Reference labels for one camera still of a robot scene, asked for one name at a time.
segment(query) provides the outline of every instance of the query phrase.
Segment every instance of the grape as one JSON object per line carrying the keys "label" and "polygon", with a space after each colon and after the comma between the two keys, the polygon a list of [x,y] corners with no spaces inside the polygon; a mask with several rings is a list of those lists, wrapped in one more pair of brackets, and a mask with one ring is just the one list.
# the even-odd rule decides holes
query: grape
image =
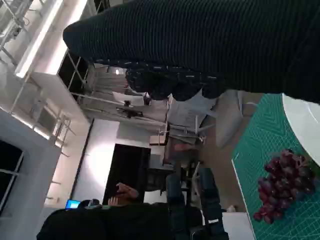
{"label": "grape", "polygon": [[291,203],[291,204],[295,201],[295,199],[294,199],[292,196],[291,196],[291,197],[288,197],[287,200],[288,200],[288,202]]}
{"label": "grape", "polygon": [[267,214],[272,213],[276,209],[275,206],[271,205],[270,203],[266,203],[263,207]]}
{"label": "grape", "polygon": [[275,156],[270,161],[276,168],[280,167],[280,157]]}
{"label": "grape", "polygon": [[268,173],[274,173],[277,168],[272,162],[269,162],[264,165],[264,170],[266,170]]}
{"label": "grape", "polygon": [[314,194],[316,191],[316,188],[313,184],[308,184],[304,187],[304,191],[306,194]]}
{"label": "grape", "polygon": [[280,208],[281,209],[288,209],[290,207],[290,202],[286,199],[280,200]]}
{"label": "grape", "polygon": [[264,181],[266,181],[267,179],[265,178],[265,177],[259,177],[258,178],[258,184],[259,185],[262,185],[262,183],[264,182]]}
{"label": "grape", "polygon": [[284,184],[282,183],[282,181],[276,181],[275,182],[275,188],[278,190],[278,191],[283,191],[285,189],[285,186]]}
{"label": "grape", "polygon": [[294,154],[294,151],[292,151],[292,149],[290,148],[286,148],[281,152],[281,155],[287,156],[287,155],[292,155]]}
{"label": "grape", "polygon": [[290,183],[290,181],[285,177],[281,179],[281,182],[282,182],[282,184],[283,184],[285,189],[289,189],[291,187],[291,185],[292,185]]}
{"label": "grape", "polygon": [[278,191],[277,191],[275,188],[272,188],[272,189],[271,189],[271,192],[270,192],[270,195],[273,196],[273,197],[275,197],[275,196],[278,195]]}
{"label": "grape", "polygon": [[268,196],[263,192],[259,192],[259,198],[263,203],[267,203],[269,200]]}
{"label": "grape", "polygon": [[273,213],[273,218],[276,219],[276,220],[280,220],[284,217],[284,214],[283,212],[281,211],[274,211]]}
{"label": "grape", "polygon": [[302,200],[304,198],[304,193],[298,188],[292,188],[290,192],[293,199]]}
{"label": "grape", "polygon": [[295,167],[296,165],[296,161],[292,158],[292,155],[282,156],[279,163],[282,168]]}
{"label": "grape", "polygon": [[297,169],[287,166],[283,168],[283,173],[286,178],[294,178],[297,176]]}
{"label": "grape", "polygon": [[307,166],[299,167],[298,172],[300,177],[311,178],[313,175],[311,169]]}
{"label": "grape", "polygon": [[265,193],[264,189],[260,185],[258,186],[258,193]]}
{"label": "grape", "polygon": [[279,201],[274,196],[270,196],[268,202],[273,206],[277,206],[279,204]]}
{"label": "grape", "polygon": [[256,212],[255,214],[253,214],[253,218],[254,220],[256,220],[257,222],[261,222],[262,220],[262,215],[260,212]]}
{"label": "grape", "polygon": [[268,193],[271,194],[271,192],[275,189],[273,186],[272,181],[265,180],[262,182],[261,187]]}
{"label": "grape", "polygon": [[263,217],[263,220],[267,223],[267,224],[273,224],[274,223],[274,218],[270,215],[270,214],[266,214]]}
{"label": "grape", "polygon": [[272,173],[270,173],[269,175],[268,175],[268,177],[267,177],[267,180],[269,180],[269,181],[271,181],[271,182],[276,182],[277,181],[277,177],[274,175],[274,174],[272,174]]}
{"label": "grape", "polygon": [[308,184],[310,184],[310,182],[304,177],[299,176],[294,179],[294,185],[298,188],[304,188]]}
{"label": "grape", "polygon": [[287,190],[284,190],[282,191],[280,194],[279,194],[279,197],[280,198],[283,198],[283,199],[286,199],[286,198],[289,198],[291,196],[290,192],[287,191]]}

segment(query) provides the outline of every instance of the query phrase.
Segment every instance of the black clothing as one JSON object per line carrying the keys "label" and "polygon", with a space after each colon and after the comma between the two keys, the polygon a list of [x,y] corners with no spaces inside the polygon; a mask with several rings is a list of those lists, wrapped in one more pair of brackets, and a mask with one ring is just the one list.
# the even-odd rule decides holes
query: black clothing
{"label": "black clothing", "polygon": [[214,95],[236,89],[318,103],[319,9],[320,0],[135,0],[71,24],[63,39],[90,62],[215,77],[224,83]]}
{"label": "black clothing", "polygon": [[[187,210],[190,227],[202,225],[199,209]],[[62,209],[44,222],[37,240],[169,240],[168,205],[130,204],[110,209]]]}

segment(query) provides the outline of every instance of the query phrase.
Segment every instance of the light fixture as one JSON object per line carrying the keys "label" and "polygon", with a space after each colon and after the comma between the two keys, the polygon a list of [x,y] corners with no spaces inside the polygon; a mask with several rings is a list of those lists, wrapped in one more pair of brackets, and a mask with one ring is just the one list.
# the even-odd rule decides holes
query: light fixture
{"label": "light fixture", "polygon": [[50,75],[56,75],[58,73],[60,69],[60,63],[64,59],[66,55],[66,51],[68,49],[63,39],[63,31],[67,26],[75,23],[81,18],[85,10],[86,4],[87,4],[87,0],[77,0],[77,1],[74,1],[73,4],[66,5],[65,10],[66,10],[66,14],[68,14],[69,19],[63,22],[63,25],[59,25],[57,27],[57,32],[55,34],[60,34],[60,36],[57,39],[57,43],[55,44],[54,49],[52,49],[50,52],[50,58],[45,64],[45,69],[43,68],[40,69],[42,73],[46,73]]}
{"label": "light fixture", "polygon": [[64,0],[55,0],[53,6],[50,9],[50,12],[47,14],[45,20],[42,22],[41,27],[37,31],[37,36],[30,46],[27,48],[24,53],[21,61],[19,62],[15,75],[19,78],[24,78],[33,63],[36,54],[43,43],[56,15],[58,14],[61,6],[63,5]]}

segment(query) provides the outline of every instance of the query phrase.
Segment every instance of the ceiling light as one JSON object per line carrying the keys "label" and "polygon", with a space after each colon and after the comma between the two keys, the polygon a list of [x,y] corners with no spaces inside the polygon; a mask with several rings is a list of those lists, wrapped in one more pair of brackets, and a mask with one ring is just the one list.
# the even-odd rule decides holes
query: ceiling light
{"label": "ceiling light", "polygon": [[50,12],[47,14],[46,19],[40,27],[40,32],[38,32],[38,36],[35,38],[31,46],[28,47],[27,51],[22,57],[21,62],[18,64],[15,70],[15,74],[17,77],[24,78],[26,76],[41,44],[43,43],[49,31],[49,28],[51,27],[57,13],[59,12],[60,7],[63,5],[63,2],[64,0],[56,0],[54,2]]}

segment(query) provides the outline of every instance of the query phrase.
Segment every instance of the white plate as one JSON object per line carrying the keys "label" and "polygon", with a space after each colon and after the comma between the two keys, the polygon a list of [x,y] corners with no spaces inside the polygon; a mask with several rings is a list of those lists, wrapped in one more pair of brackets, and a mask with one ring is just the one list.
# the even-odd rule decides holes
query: white plate
{"label": "white plate", "polygon": [[312,159],[320,166],[320,105],[282,94],[288,122]]}

